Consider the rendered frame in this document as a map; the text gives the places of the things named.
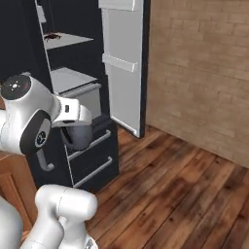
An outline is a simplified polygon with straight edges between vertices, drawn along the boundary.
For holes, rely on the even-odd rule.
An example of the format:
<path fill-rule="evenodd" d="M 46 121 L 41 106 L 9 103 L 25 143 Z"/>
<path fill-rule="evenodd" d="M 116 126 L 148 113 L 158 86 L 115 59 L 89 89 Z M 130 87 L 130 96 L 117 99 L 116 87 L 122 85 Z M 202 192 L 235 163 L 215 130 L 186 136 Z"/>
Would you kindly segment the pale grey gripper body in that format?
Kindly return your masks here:
<path fill-rule="evenodd" d="M 89 146 L 93 138 L 90 125 L 65 126 L 60 131 L 63 143 L 71 150 L 83 151 Z"/>

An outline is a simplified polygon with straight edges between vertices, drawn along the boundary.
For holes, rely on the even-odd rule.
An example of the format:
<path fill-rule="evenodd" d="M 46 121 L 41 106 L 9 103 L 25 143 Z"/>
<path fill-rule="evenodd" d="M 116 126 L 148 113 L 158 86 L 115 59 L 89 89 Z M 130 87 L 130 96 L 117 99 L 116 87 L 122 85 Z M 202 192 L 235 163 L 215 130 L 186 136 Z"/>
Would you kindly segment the white fridge shelf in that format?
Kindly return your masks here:
<path fill-rule="evenodd" d="M 46 23 L 46 17 L 45 17 L 45 12 L 44 9 L 41 5 L 37 5 L 37 13 L 38 13 L 38 18 L 41 23 Z"/>
<path fill-rule="evenodd" d="M 61 38 L 58 40 L 57 39 L 49 40 L 48 42 L 44 40 L 44 45 L 47 50 L 67 47 L 67 46 L 91 41 L 91 38 L 88 38 L 88 37 L 82 37 L 82 36 L 77 36 L 77 35 L 72 35 L 72 34 L 67 34 L 67 33 L 61 33 L 61 32 L 55 32 L 55 33 L 60 35 Z"/>

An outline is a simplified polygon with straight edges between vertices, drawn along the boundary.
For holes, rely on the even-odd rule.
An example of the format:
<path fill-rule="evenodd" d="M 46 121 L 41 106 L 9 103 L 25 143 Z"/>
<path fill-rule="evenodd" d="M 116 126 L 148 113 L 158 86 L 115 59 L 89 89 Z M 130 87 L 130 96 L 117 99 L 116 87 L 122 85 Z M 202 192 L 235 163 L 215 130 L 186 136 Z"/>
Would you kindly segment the dark red lobster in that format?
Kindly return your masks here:
<path fill-rule="evenodd" d="M 44 40 L 48 42 L 49 40 L 60 39 L 61 36 L 56 33 L 48 33 L 44 36 Z"/>

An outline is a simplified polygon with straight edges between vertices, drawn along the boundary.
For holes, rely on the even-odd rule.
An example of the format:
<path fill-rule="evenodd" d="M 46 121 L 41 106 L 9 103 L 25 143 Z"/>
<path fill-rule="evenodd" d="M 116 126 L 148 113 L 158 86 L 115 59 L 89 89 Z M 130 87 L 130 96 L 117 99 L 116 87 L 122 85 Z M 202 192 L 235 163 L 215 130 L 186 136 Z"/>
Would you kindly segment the black freezer drawer front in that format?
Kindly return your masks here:
<path fill-rule="evenodd" d="M 108 157 L 113 159 L 112 164 L 77 189 L 96 193 L 105 187 L 111 180 L 119 175 L 117 147 L 115 145 L 108 145 L 107 143 L 95 146 L 93 149 L 86 151 L 70 161 L 73 185 L 105 163 Z"/>
<path fill-rule="evenodd" d="M 94 119 L 92 124 L 90 125 L 92 127 L 92 131 L 93 131 L 92 141 L 94 141 L 98 137 L 104 135 L 106 129 L 109 129 L 111 131 L 111 129 L 108 127 L 108 125 L 110 125 L 111 123 L 112 123 L 112 121 L 107 116 L 101 116 L 101 117 Z M 65 144 L 64 144 L 64 146 L 65 146 L 65 149 L 67 151 L 67 155 L 68 154 L 70 155 L 70 154 L 76 152 L 76 150 L 71 150 L 71 149 L 67 148 Z"/>

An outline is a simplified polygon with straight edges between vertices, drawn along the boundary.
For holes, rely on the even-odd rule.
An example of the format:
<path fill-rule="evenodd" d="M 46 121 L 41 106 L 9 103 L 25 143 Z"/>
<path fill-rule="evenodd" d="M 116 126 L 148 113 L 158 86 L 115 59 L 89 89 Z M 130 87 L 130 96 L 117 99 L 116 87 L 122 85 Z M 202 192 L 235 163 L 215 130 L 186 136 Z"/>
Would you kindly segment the white fridge crisper drawer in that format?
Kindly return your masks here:
<path fill-rule="evenodd" d="M 67 67 L 53 70 L 51 77 L 54 92 L 63 97 L 78 99 L 90 110 L 94 119 L 101 115 L 101 85 L 96 78 Z"/>

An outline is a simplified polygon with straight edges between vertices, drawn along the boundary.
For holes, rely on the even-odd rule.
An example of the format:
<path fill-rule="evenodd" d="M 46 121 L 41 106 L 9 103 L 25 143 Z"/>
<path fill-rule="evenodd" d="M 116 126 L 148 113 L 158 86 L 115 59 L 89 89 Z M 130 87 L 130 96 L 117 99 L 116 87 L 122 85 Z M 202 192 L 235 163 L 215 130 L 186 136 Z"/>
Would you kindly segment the black fridge door white inside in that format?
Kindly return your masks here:
<path fill-rule="evenodd" d="M 138 11 L 99 9 L 102 14 L 104 52 L 138 63 L 133 73 L 105 64 L 111 118 L 132 135 L 145 133 L 151 0 Z"/>

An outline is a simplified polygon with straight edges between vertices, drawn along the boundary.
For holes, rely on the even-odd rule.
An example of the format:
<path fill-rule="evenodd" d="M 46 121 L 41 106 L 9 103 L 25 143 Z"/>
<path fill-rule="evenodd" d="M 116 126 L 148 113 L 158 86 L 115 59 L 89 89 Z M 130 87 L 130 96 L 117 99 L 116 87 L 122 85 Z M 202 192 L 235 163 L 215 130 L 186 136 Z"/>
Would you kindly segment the black fridge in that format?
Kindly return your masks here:
<path fill-rule="evenodd" d="M 43 7 L 46 23 L 39 21 L 37 5 Z M 88 37 L 91 41 L 47 50 L 44 35 L 55 32 Z M 51 72 L 67 67 L 98 80 L 101 85 L 99 117 L 107 116 L 111 120 L 108 76 L 102 54 L 102 19 L 97 0 L 0 0 L 0 87 L 9 78 L 25 74 L 54 92 Z M 118 150 L 117 126 L 112 121 L 108 127 L 112 135 L 100 145 L 115 145 Z M 37 187 L 46 184 L 73 187 L 70 160 L 60 129 L 52 129 L 43 148 L 47 163 L 54 165 L 52 171 L 41 168 L 36 154 L 27 158 Z"/>

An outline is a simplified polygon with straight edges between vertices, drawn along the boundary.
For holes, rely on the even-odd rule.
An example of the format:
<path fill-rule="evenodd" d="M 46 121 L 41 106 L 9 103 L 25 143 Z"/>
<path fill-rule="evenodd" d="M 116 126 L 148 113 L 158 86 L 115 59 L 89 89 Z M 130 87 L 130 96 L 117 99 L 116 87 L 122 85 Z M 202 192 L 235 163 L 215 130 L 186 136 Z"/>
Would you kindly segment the brown wooden cabinet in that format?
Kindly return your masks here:
<path fill-rule="evenodd" d="M 23 220 L 21 241 L 26 239 L 37 218 L 36 191 L 26 158 L 0 151 L 0 196 L 17 209 Z"/>

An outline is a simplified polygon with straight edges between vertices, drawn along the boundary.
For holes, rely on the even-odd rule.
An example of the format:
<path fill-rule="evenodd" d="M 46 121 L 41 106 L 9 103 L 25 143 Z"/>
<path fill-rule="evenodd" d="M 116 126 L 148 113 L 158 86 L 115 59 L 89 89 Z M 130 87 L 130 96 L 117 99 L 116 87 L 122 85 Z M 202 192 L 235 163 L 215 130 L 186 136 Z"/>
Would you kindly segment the white door bin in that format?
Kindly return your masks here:
<path fill-rule="evenodd" d="M 98 0 L 100 9 L 138 11 L 141 8 L 143 0 Z"/>
<path fill-rule="evenodd" d="M 126 60 L 119 59 L 106 53 L 102 55 L 102 61 L 106 64 L 123 69 L 131 73 L 135 72 L 138 67 L 138 63 L 128 62 Z"/>

